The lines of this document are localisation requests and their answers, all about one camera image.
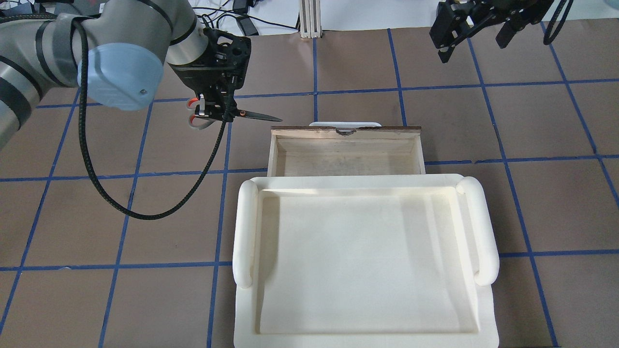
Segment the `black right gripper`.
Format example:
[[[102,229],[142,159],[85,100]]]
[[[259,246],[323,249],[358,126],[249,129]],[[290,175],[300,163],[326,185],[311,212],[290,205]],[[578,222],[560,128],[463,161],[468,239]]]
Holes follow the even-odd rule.
[[[481,27],[504,23],[495,37],[504,49],[515,35],[529,24],[538,24],[547,14],[552,0],[471,0],[440,1],[429,35],[443,64],[455,47],[475,35],[474,25]]]

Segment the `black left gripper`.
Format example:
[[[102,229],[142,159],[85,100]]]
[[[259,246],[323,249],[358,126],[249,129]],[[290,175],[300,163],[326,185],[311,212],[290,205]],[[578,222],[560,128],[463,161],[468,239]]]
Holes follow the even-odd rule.
[[[245,83],[251,56],[249,37],[209,28],[195,28],[184,40],[172,41],[169,65],[195,93],[194,117],[208,119],[213,105],[222,105],[221,120],[238,113],[235,91]]]

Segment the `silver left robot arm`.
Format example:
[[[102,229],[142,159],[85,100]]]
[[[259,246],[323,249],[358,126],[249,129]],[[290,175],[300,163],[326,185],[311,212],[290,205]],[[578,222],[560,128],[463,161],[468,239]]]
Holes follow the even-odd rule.
[[[1,145],[53,88],[123,111],[155,99],[168,64],[203,104],[197,116],[241,117],[251,41],[204,27],[186,0],[111,0],[97,17],[17,14],[1,18]]]

